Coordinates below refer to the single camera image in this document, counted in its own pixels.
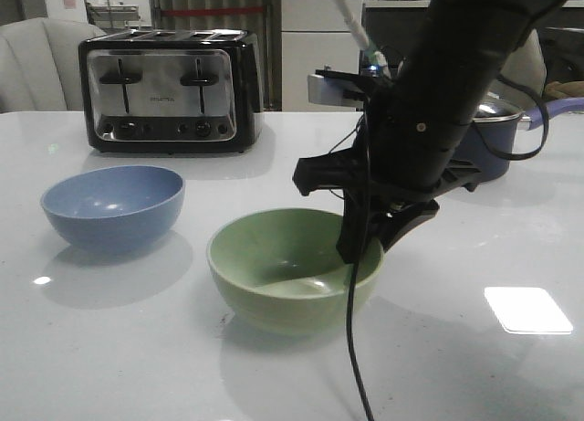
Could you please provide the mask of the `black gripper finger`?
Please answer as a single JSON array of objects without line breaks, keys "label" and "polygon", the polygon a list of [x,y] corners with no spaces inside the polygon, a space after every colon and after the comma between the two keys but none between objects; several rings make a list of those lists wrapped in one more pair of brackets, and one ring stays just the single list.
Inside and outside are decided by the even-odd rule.
[{"label": "black gripper finger", "polygon": [[440,206],[435,200],[409,205],[398,212],[377,214],[373,217],[373,236],[385,252],[405,235],[426,221],[432,220]]},{"label": "black gripper finger", "polygon": [[343,189],[343,216],[337,251],[347,264],[359,262],[370,242],[371,197],[366,190]]}]

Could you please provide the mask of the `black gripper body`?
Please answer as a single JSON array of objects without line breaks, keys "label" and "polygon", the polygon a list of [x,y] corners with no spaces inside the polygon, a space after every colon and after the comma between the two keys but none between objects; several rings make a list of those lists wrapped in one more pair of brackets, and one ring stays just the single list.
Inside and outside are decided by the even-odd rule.
[{"label": "black gripper body", "polygon": [[302,158],[293,182],[302,195],[341,189],[382,211],[421,204],[457,187],[474,189],[482,176],[472,160],[456,158],[483,99],[482,93],[443,93],[415,104],[393,91],[344,90],[363,114],[353,144],[344,150]]}]

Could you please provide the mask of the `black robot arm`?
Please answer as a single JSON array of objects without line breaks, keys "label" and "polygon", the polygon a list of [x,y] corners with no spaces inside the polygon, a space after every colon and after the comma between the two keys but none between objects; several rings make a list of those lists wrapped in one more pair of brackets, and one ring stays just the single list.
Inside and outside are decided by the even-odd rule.
[{"label": "black robot arm", "polygon": [[431,0],[420,35],[394,79],[319,70],[363,119],[348,149],[298,161],[299,192],[339,189],[337,249],[358,261],[372,239],[391,247],[432,218],[437,197],[474,190],[479,170],[454,159],[488,88],[537,22],[567,0]]}]

